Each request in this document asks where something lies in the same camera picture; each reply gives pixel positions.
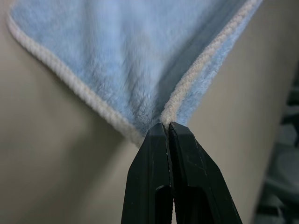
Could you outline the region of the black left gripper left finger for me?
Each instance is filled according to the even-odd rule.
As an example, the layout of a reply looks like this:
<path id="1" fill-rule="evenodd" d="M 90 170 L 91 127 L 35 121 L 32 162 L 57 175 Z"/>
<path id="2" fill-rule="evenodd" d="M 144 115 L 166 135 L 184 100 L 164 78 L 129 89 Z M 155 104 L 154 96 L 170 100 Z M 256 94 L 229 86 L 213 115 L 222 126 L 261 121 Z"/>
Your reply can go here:
<path id="1" fill-rule="evenodd" d="M 127 175 L 125 222 L 170 224 L 173 197 L 168 139 L 161 123 L 148 130 Z"/>

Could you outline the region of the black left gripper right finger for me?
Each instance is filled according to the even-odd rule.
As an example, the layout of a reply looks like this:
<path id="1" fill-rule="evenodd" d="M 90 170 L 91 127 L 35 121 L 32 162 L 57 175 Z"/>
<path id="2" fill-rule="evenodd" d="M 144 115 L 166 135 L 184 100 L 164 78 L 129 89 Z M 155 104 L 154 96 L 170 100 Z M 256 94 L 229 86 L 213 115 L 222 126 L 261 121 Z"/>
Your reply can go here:
<path id="1" fill-rule="evenodd" d="M 170 123 L 169 150 L 177 223 L 240 224 L 219 167 L 188 127 Z"/>

